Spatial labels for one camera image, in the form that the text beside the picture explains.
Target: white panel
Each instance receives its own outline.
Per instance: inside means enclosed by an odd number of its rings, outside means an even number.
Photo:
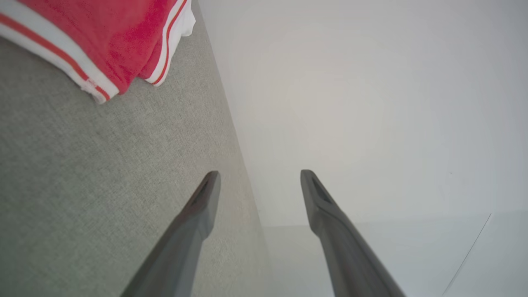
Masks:
[[[489,215],[358,224],[407,297],[441,296]],[[319,239],[308,226],[265,227],[278,296],[333,296]]]
[[[200,3],[263,225],[526,209],[528,1]]]
[[[492,215],[446,296],[528,296],[528,212]]]

